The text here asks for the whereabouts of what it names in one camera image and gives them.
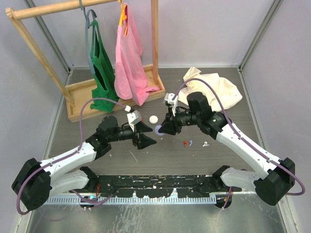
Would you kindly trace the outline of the lilac earbud case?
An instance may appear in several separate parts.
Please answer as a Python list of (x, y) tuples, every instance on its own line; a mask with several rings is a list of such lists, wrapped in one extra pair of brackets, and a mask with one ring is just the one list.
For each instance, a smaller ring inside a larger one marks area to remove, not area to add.
[(155, 126), (155, 133), (156, 133), (157, 135), (159, 135), (159, 136), (163, 136), (164, 133), (161, 133), (161, 132), (159, 131), (160, 128), (161, 128), (161, 125), (156, 125), (156, 126)]

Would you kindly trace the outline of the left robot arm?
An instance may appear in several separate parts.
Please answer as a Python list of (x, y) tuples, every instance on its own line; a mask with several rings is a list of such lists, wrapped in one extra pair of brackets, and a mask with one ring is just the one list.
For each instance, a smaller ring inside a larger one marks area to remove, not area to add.
[(145, 133), (152, 128), (140, 117), (130, 116), (127, 123), (119, 126), (114, 116), (106, 116), (96, 132), (79, 146), (51, 159), (25, 162), (12, 184), (17, 195), (17, 210), (24, 214), (42, 206), (50, 197), (67, 191), (84, 190), (93, 192), (99, 186), (98, 176), (86, 163), (93, 162), (111, 150), (111, 143), (130, 140), (141, 150), (156, 144), (156, 140)]

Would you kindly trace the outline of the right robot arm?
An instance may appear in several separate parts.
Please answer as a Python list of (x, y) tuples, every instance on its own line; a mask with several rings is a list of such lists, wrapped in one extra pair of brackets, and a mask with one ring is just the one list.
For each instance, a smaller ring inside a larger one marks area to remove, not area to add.
[(290, 158), (284, 160), (267, 152), (247, 137), (222, 112), (215, 112), (201, 92), (187, 97), (188, 108), (177, 105), (173, 93), (166, 94), (164, 103), (168, 113), (159, 129), (160, 133), (176, 135), (184, 126), (197, 126), (200, 131), (224, 144), (253, 171), (237, 170), (222, 166), (213, 173), (213, 185), (218, 191), (229, 186), (255, 192), (265, 203), (275, 206), (294, 186), (295, 164)]

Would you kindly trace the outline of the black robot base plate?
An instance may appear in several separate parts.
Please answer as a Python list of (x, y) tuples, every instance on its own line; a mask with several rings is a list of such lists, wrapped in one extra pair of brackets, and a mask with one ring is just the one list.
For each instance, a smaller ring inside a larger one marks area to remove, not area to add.
[(77, 191), (105, 197), (168, 199), (176, 192), (178, 200), (195, 200), (210, 198), (215, 192), (225, 192), (226, 195), (217, 198), (214, 204), (227, 208), (231, 205), (233, 192), (241, 190), (225, 186), (214, 175), (96, 175), (86, 166), (81, 170), (91, 175), (90, 184)]

